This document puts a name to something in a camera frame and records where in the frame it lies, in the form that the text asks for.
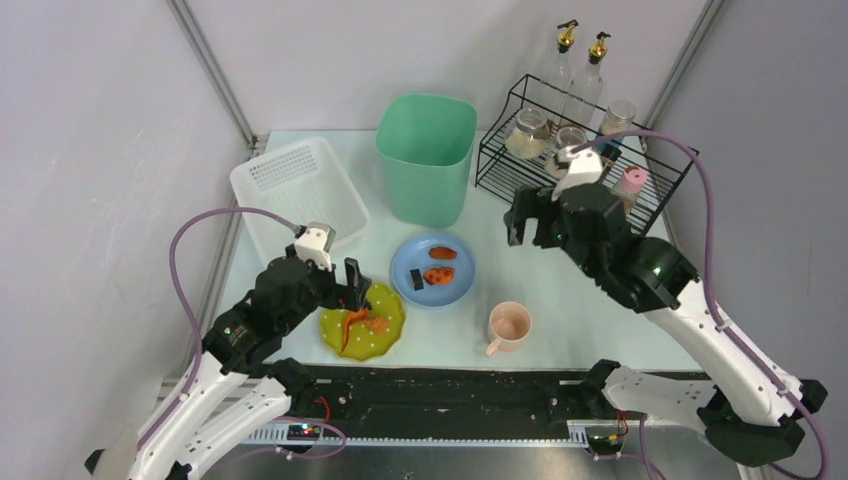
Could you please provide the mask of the orange grilled chicken piece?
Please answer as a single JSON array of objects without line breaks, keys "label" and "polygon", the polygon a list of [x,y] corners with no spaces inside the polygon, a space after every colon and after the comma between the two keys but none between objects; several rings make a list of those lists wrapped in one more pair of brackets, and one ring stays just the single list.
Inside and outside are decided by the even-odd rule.
[{"label": "orange grilled chicken piece", "polygon": [[423,274],[424,280],[429,285],[449,285],[454,277],[455,270],[447,266],[431,268]]}]

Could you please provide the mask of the white perforated plastic basket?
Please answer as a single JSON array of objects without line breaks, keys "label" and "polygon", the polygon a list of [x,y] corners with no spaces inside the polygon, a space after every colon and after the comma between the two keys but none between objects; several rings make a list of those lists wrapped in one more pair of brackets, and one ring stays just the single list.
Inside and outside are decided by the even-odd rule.
[{"label": "white perforated plastic basket", "polygon": [[333,252],[350,249],[370,221],[365,203],[329,141],[311,136],[234,168],[230,182],[243,207],[270,211],[297,224],[335,229]]}]

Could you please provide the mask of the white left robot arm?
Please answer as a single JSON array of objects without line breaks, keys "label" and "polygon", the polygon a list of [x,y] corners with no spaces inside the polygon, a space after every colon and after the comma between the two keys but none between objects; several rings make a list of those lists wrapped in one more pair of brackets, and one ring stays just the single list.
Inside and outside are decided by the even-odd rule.
[{"label": "white left robot arm", "polygon": [[333,268],[322,270],[295,256],[271,261],[253,289],[220,315],[192,363],[152,420],[154,432],[129,428],[108,449],[84,462],[94,479],[199,479],[262,424],[311,400],[314,379],[293,359],[266,365],[317,309],[367,306],[372,281],[356,260],[344,262],[346,283]]}]

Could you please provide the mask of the large glass jar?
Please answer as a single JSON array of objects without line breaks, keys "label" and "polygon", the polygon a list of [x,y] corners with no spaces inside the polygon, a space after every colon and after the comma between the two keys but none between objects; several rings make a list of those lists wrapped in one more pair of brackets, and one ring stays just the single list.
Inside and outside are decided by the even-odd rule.
[{"label": "large glass jar", "polygon": [[588,137],[582,128],[574,125],[560,127],[553,138],[550,154],[545,163],[547,173],[557,180],[562,179],[566,170],[561,169],[557,164],[559,151],[566,147],[579,146],[587,141]]}]

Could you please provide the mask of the spice shaker white lid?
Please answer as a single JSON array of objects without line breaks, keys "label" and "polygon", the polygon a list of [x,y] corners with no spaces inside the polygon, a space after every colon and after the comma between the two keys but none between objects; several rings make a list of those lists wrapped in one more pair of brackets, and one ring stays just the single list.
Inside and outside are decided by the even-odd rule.
[{"label": "spice shaker white lid", "polygon": [[606,136],[631,131],[636,113],[637,107],[629,100],[613,100],[607,107],[600,124],[601,134]]}]

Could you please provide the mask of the glass jar with light powder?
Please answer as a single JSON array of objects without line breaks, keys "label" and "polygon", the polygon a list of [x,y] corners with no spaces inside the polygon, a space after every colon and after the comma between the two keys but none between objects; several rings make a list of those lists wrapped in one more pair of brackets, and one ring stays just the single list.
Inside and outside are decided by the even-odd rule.
[{"label": "glass jar with light powder", "polygon": [[546,115],[534,108],[523,108],[509,122],[504,145],[516,159],[531,160],[547,150],[549,137]]}]

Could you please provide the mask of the glass oil bottle gold cap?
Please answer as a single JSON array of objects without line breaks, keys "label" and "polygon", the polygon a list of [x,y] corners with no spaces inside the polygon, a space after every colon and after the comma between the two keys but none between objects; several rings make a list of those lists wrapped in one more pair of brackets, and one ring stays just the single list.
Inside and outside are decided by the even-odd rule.
[{"label": "glass oil bottle gold cap", "polygon": [[609,33],[600,31],[589,47],[587,63],[575,73],[567,90],[561,114],[571,124],[589,127],[603,91],[601,65],[607,54],[606,39]]}]

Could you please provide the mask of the blue plate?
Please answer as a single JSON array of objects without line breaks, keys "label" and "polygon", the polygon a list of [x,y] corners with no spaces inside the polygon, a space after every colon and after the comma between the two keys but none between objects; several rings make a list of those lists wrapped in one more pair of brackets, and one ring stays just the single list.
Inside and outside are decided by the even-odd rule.
[{"label": "blue plate", "polygon": [[[430,248],[446,246],[458,252],[454,260],[436,260],[428,255]],[[424,280],[424,289],[414,291],[410,278],[411,269],[420,269],[422,275],[431,268],[451,267],[455,277],[449,285],[429,285]],[[450,233],[428,232],[410,238],[395,252],[390,262],[392,287],[407,301],[422,307],[440,308],[451,305],[464,297],[474,283],[475,258],[471,249],[459,237]]]}]

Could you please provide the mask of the black white sushi roll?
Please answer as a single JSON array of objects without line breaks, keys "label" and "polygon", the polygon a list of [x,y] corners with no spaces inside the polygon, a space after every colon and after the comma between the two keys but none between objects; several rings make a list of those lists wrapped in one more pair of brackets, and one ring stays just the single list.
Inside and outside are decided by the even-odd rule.
[{"label": "black white sushi roll", "polygon": [[411,269],[410,278],[414,291],[420,291],[424,289],[424,278],[420,269]]}]

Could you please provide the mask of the pink lid spice jar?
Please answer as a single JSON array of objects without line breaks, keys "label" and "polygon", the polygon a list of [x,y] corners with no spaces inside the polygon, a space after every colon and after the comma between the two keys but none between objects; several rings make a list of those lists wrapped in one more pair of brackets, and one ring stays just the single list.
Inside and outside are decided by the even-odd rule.
[{"label": "pink lid spice jar", "polygon": [[618,196],[623,204],[626,214],[629,214],[649,179],[648,172],[638,166],[627,167],[617,182],[612,186],[611,192]]}]

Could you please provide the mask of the orange fried nugget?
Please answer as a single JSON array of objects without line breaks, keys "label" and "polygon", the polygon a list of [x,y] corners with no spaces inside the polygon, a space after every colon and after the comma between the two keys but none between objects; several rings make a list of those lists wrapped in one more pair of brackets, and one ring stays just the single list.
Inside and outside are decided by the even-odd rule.
[{"label": "orange fried nugget", "polygon": [[389,321],[382,317],[368,318],[365,324],[374,335],[382,335],[390,330]]}]

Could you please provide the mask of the green polka dot plate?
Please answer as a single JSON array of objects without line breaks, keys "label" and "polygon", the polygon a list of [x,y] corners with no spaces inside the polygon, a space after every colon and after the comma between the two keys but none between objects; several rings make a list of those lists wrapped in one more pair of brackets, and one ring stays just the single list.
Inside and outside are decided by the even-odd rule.
[{"label": "green polka dot plate", "polygon": [[351,329],[351,338],[347,349],[342,352],[343,319],[352,311],[323,310],[319,315],[321,339],[324,344],[341,358],[364,362],[385,355],[401,338],[406,313],[401,296],[388,284],[374,283],[367,293],[372,313],[370,318],[382,317],[389,321],[390,330],[382,335],[374,335],[366,325]]}]

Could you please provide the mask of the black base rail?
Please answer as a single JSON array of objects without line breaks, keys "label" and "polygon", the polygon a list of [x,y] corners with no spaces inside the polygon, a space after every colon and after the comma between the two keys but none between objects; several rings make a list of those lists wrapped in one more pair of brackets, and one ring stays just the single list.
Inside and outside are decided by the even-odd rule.
[{"label": "black base rail", "polygon": [[620,451],[627,415],[583,387],[580,371],[479,371],[311,365],[316,382],[253,444],[566,446]]}]

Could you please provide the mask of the small orange chicken piece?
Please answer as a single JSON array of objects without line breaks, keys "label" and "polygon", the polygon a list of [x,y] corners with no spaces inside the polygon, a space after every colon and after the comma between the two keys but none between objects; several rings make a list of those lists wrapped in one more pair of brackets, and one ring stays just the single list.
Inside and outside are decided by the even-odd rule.
[{"label": "small orange chicken piece", "polygon": [[429,249],[428,255],[436,260],[454,260],[458,256],[458,252],[450,247],[435,246]]}]

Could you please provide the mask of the small black cap spice bottle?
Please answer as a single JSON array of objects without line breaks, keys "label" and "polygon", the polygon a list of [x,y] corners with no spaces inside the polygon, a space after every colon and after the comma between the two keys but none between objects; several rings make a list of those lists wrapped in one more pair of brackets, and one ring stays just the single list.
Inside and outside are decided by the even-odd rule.
[{"label": "small black cap spice bottle", "polygon": [[601,183],[615,166],[616,161],[621,156],[621,150],[614,142],[608,142],[599,149],[599,154],[603,164],[603,170],[598,180],[598,182]]}]

